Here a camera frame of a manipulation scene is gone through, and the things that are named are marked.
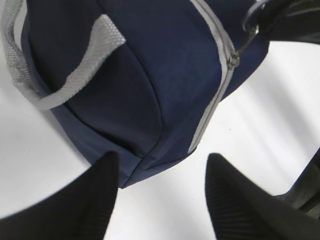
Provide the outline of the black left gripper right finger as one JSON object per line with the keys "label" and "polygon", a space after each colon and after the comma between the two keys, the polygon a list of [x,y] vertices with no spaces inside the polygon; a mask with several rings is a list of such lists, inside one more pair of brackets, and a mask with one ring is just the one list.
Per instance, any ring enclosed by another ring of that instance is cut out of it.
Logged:
{"label": "black left gripper right finger", "polygon": [[313,217],[272,196],[221,154],[209,155],[205,198],[218,240],[318,240],[320,216]]}

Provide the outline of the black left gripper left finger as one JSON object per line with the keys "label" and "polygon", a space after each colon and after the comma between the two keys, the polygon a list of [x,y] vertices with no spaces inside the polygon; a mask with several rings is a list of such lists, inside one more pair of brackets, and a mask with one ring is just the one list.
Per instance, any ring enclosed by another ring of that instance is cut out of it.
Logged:
{"label": "black left gripper left finger", "polygon": [[2,240],[102,240],[118,192],[119,156],[108,152],[70,184],[0,220]]}

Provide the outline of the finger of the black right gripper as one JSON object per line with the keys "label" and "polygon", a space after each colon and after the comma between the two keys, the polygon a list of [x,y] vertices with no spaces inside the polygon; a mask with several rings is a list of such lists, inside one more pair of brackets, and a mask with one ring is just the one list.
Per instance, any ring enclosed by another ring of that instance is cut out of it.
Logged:
{"label": "finger of the black right gripper", "polygon": [[269,41],[320,43],[318,0],[270,0],[259,15],[259,30]]}

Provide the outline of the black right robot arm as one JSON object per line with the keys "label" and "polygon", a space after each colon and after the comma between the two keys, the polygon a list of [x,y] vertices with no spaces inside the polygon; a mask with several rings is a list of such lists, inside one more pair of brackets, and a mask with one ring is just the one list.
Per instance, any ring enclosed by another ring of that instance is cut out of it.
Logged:
{"label": "black right robot arm", "polygon": [[[320,44],[318,0],[267,0],[257,23],[270,41]],[[320,151],[291,189],[277,198],[316,218],[320,215]]]}

